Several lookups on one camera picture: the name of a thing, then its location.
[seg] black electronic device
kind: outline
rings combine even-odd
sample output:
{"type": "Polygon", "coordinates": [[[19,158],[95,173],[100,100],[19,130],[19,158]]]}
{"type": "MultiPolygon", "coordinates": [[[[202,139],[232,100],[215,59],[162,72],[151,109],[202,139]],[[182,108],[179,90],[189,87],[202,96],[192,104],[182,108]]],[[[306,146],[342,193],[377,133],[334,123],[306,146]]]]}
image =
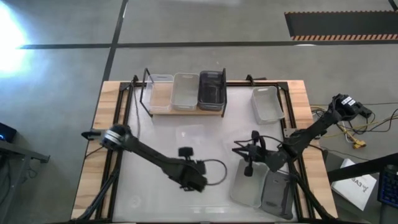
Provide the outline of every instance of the black electronic device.
{"type": "Polygon", "coordinates": [[[0,123],[0,141],[6,141],[12,143],[16,134],[17,130],[15,130],[10,126],[0,123]]]}
{"type": "Polygon", "coordinates": [[[131,134],[129,126],[114,125],[107,130],[101,143],[110,150],[126,150],[134,152],[149,162],[159,166],[163,172],[175,182],[181,185],[185,191],[202,190],[207,185],[206,167],[203,161],[193,161],[193,149],[183,147],[178,150],[178,155],[185,159],[167,157],[153,148],[140,142],[138,138],[131,134]]]}
{"type": "Polygon", "coordinates": [[[292,178],[281,172],[269,172],[262,193],[261,209],[287,220],[293,218],[292,178]]]}
{"type": "Polygon", "coordinates": [[[387,165],[380,172],[377,199],[398,208],[398,166],[387,165]]]}

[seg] white paper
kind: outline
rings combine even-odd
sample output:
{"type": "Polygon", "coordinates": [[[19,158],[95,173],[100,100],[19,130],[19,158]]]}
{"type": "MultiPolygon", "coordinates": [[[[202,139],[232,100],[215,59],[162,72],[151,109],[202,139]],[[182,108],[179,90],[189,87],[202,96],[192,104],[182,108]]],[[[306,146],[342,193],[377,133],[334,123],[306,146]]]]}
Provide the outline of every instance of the white paper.
{"type": "MultiPolygon", "coordinates": [[[[350,159],[345,159],[340,168],[354,164],[350,159]]],[[[333,182],[331,188],[363,211],[375,184],[375,178],[370,175],[363,175],[333,182]]]]}

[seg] black metal frame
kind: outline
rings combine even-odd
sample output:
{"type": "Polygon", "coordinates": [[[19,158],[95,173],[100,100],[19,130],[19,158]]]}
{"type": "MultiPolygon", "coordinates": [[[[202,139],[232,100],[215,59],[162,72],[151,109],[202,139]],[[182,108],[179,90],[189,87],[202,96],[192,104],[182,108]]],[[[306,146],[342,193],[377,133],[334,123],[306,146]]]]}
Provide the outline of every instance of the black metal frame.
{"type": "MultiPolygon", "coordinates": [[[[149,73],[149,71],[146,69],[144,71],[144,76],[145,73],[149,73]]],[[[242,86],[242,87],[247,87],[247,86],[274,86],[276,88],[278,88],[279,90],[282,90],[284,92],[285,95],[285,100],[286,100],[286,106],[287,106],[287,111],[289,112],[289,120],[290,120],[290,128],[297,128],[296,126],[296,122],[295,122],[295,116],[294,116],[294,112],[293,112],[293,107],[292,107],[292,101],[290,98],[290,92],[289,92],[289,86],[287,82],[256,82],[254,80],[247,80],[247,81],[234,81],[234,82],[227,82],[225,81],[226,86],[242,86]]],[[[127,102],[126,102],[126,108],[124,111],[124,119],[123,119],[123,124],[127,125],[128,122],[128,116],[129,116],[129,112],[130,112],[130,105],[131,105],[131,99],[132,99],[132,93],[134,91],[135,87],[142,87],[141,88],[141,93],[142,93],[142,89],[143,87],[145,87],[146,84],[145,82],[139,82],[138,78],[135,76],[132,82],[121,82],[120,86],[119,86],[119,94],[118,94],[118,100],[116,103],[116,109],[115,109],[115,114],[114,114],[114,123],[118,122],[118,118],[119,118],[119,114],[120,114],[120,110],[121,110],[121,102],[123,100],[123,93],[124,91],[128,90],[128,96],[127,96],[127,102]]],[[[277,91],[277,97],[279,99],[281,108],[283,110],[283,104],[282,104],[282,97],[280,94],[280,91],[277,91]]],[[[286,119],[282,119],[280,121],[280,125],[282,127],[282,135],[285,138],[285,133],[284,133],[284,129],[288,128],[287,127],[287,122],[286,119]]],[[[123,152],[122,151],[118,151],[117,152],[117,158],[116,158],[116,163],[114,165],[114,171],[115,170],[120,170],[121,167],[121,162],[122,162],[122,158],[123,158],[123,152]]],[[[106,162],[105,162],[105,166],[104,166],[104,173],[109,173],[110,172],[110,161],[112,159],[112,155],[106,157],[106,162]]],[[[301,175],[301,178],[303,179],[303,181],[308,185],[308,179],[307,179],[307,173],[305,170],[305,165],[304,165],[304,161],[303,161],[303,157],[300,156],[298,159],[298,168],[299,168],[299,172],[301,175]]],[[[292,162],[288,163],[289,165],[289,170],[291,171],[294,164],[292,162]]],[[[119,178],[119,172],[117,173],[116,178],[114,178],[114,181],[112,181],[112,190],[111,190],[111,199],[109,202],[109,208],[108,208],[108,213],[106,214],[106,218],[102,218],[102,207],[101,209],[97,209],[96,212],[96,216],[94,220],[89,220],[89,219],[85,219],[85,220],[70,220],[69,222],[66,223],[112,223],[112,219],[113,219],[113,213],[114,213],[114,204],[116,202],[116,194],[117,194],[117,190],[118,190],[118,178],[119,178]]],[[[106,180],[104,179],[108,179],[107,175],[103,176],[103,183],[107,183],[106,180]]],[[[301,207],[301,203],[300,203],[300,197],[299,197],[299,189],[297,187],[297,184],[294,184],[294,203],[295,203],[295,207],[297,209],[297,219],[299,223],[328,223],[324,220],[318,220],[315,218],[315,212],[313,209],[312,204],[310,203],[309,199],[306,198],[306,204],[307,204],[307,210],[308,210],[308,218],[304,217],[303,215],[303,210],[301,207]]],[[[350,224],[351,222],[343,222],[340,220],[332,220],[330,221],[330,223],[345,223],[345,224],[350,224]]]]}
{"type": "Polygon", "coordinates": [[[5,223],[8,219],[9,209],[12,205],[12,201],[16,192],[19,190],[24,177],[29,169],[29,164],[31,159],[37,159],[41,163],[48,163],[50,156],[45,156],[41,153],[30,151],[19,147],[17,145],[8,143],[6,141],[0,141],[0,169],[5,167],[6,163],[11,159],[20,159],[19,169],[17,175],[11,180],[10,189],[8,194],[5,196],[4,202],[2,204],[2,209],[0,210],[0,223],[5,223]]]}
{"type": "Polygon", "coordinates": [[[370,161],[362,162],[345,168],[329,171],[329,182],[332,183],[338,180],[345,180],[366,174],[381,172],[386,165],[398,166],[398,153],[394,153],[378,159],[372,159],[370,161]]]}
{"type": "MultiPolygon", "coordinates": [[[[147,82],[147,81],[146,81],[146,78],[147,78],[147,76],[150,78],[150,80],[152,80],[152,83],[154,82],[154,80],[150,77],[150,72],[149,72],[148,68],[145,68],[145,69],[144,69],[144,74],[143,74],[143,76],[142,76],[142,86],[147,86],[147,85],[146,85],[146,82],[147,82]]],[[[226,84],[226,72],[225,72],[225,68],[223,68],[223,91],[224,91],[225,99],[224,99],[223,113],[221,114],[221,117],[222,117],[222,118],[224,117],[226,105],[227,105],[227,103],[228,103],[228,97],[227,97],[227,95],[226,95],[226,87],[227,87],[227,84],[226,84]]],[[[145,104],[142,102],[142,96],[143,96],[143,95],[144,95],[144,88],[141,88],[141,96],[139,97],[139,102],[140,102],[140,104],[142,105],[142,107],[144,107],[144,109],[145,109],[145,111],[147,112],[147,114],[148,114],[150,117],[153,117],[154,115],[150,113],[150,110],[148,110],[148,108],[147,108],[147,107],[145,106],[145,104]]]]}

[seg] black plastic container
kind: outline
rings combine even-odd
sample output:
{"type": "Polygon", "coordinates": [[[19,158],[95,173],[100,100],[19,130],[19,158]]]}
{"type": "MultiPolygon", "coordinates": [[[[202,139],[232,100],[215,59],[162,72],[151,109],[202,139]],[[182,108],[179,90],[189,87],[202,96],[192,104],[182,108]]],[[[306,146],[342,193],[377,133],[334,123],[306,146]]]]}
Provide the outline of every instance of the black plastic container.
{"type": "Polygon", "coordinates": [[[202,71],[199,78],[198,106],[201,110],[221,111],[225,103],[223,72],[202,71]]]}

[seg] table frame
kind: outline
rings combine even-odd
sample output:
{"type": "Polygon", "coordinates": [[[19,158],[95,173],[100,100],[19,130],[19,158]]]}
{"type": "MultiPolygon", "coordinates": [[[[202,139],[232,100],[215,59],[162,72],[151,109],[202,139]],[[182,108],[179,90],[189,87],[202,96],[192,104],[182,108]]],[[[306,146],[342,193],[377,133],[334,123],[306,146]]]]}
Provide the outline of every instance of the table frame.
{"type": "MultiPolygon", "coordinates": [[[[132,100],[132,93],[134,87],[143,87],[145,86],[145,83],[142,83],[138,81],[138,78],[135,76],[133,81],[131,82],[120,82],[119,83],[119,93],[118,93],[118,99],[116,101],[116,109],[114,111],[114,118],[113,118],[113,123],[120,123],[118,122],[121,117],[123,117],[123,121],[121,124],[127,124],[128,121],[128,115],[129,115],[129,110],[130,110],[130,105],[131,105],[131,100],[132,100]],[[127,95],[127,100],[125,107],[124,107],[124,115],[121,114],[122,111],[122,101],[123,101],[123,96],[127,95]]],[[[278,98],[280,100],[281,106],[283,110],[285,111],[284,113],[288,115],[288,119],[282,119],[280,121],[282,128],[282,132],[284,131],[285,128],[287,128],[287,124],[289,123],[290,128],[296,128],[296,121],[294,117],[294,112],[293,112],[293,106],[292,106],[292,100],[290,98],[290,92],[289,92],[289,84],[287,81],[259,81],[259,82],[254,82],[254,81],[227,81],[227,86],[277,86],[280,87],[282,94],[278,91],[278,98]]],[[[101,186],[103,186],[106,182],[106,180],[109,178],[109,173],[112,170],[115,170],[115,167],[120,167],[121,161],[123,158],[123,152],[113,152],[113,151],[108,151],[106,154],[106,160],[104,164],[104,172],[103,172],[103,178],[101,181],[101,186]]],[[[308,184],[308,179],[307,179],[307,174],[306,174],[306,169],[305,169],[305,164],[303,157],[300,157],[298,161],[296,162],[296,167],[298,167],[299,172],[301,173],[303,179],[305,180],[306,184],[308,184]]],[[[112,217],[113,217],[113,210],[114,210],[114,203],[116,200],[116,194],[117,194],[117,189],[118,189],[118,177],[115,179],[114,184],[112,185],[112,189],[110,192],[110,198],[107,199],[102,199],[101,205],[98,207],[95,213],[94,220],[81,220],[78,221],[78,223],[89,223],[89,222],[102,222],[102,223],[108,223],[112,222],[112,217]]],[[[309,203],[308,199],[303,196],[303,193],[301,189],[297,187],[297,185],[294,185],[294,190],[295,190],[295,205],[297,207],[297,217],[298,220],[308,220],[311,219],[313,220],[318,216],[316,212],[314,212],[313,207],[309,203]]]]}

